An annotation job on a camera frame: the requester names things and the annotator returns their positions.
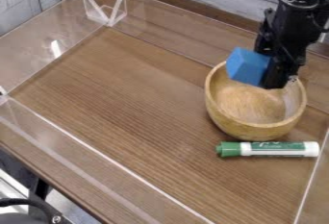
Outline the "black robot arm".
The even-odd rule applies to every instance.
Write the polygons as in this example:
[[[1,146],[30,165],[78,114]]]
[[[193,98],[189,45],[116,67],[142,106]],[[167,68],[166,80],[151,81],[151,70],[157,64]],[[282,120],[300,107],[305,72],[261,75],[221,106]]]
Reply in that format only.
[[[284,88],[306,64],[308,47],[329,33],[329,0],[278,0],[265,10],[254,51],[270,57],[261,86]]]

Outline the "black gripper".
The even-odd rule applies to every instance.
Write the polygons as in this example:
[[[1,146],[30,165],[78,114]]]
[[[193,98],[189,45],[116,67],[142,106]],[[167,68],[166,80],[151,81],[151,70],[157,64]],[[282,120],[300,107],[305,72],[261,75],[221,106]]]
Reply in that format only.
[[[278,7],[265,10],[254,51],[270,56],[262,78],[266,89],[284,88],[306,62],[306,48],[322,33],[329,20],[329,0],[278,0]]]

